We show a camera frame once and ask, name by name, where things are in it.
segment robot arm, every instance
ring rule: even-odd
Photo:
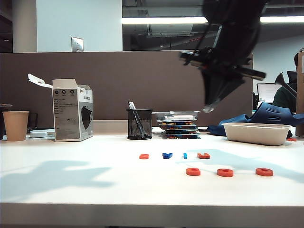
[[[260,16],[267,0],[204,0],[203,15],[209,23],[220,25],[213,47],[181,52],[185,65],[200,69],[205,85],[204,112],[214,107],[245,81],[258,80],[265,73],[244,68],[260,32]]]

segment orange piece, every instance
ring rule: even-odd
[[[221,177],[233,177],[233,170],[218,169],[218,176],[221,176]]]
[[[267,169],[267,168],[256,168],[256,174],[270,177],[274,175],[274,172],[271,169]]]
[[[296,139],[294,139],[294,138],[288,138],[287,141],[295,141],[296,142]]]
[[[198,168],[186,169],[186,174],[189,176],[200,176],[200,170]]]
[[[204,153],[204,155],[202,155],[201,153],[198,153],[198,158],[200,158],[200,159],[210,159],[210,155],[208,153]]]
[[[149,155],[148,154],[141,154],[139,155],[139,159],[148,159],[149,158]]]

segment ceiling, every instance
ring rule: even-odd
[[[122,0],[124,18],[203,16],[202,0]],[[11,0],[0,0],[0,52],[12,52]],[[272,0],[263,16],[304,16],[304,0]],[[206,25],[123,25],[123,50],[194,49]],[[212,45],[218,26],[204,45]],[[304,34],[303,24],[263,24],[259,42]]]

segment person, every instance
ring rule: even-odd
[[[294,64],[297,70],[298,68],[298,53],[294,56]],[[290,82],[289,84],[295,91],[296,91],[296,81]],[[283,86],[279,88],[275,94],[274,101],[272,105],[282,107],[282,108],[289,108],[291,112],[296,112],[296,98],[292,96],[292,94],[285,89]]]

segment wall plate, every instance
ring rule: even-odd
[[[84,39],[71,37],[72,52],[82,52],[84,51]]]

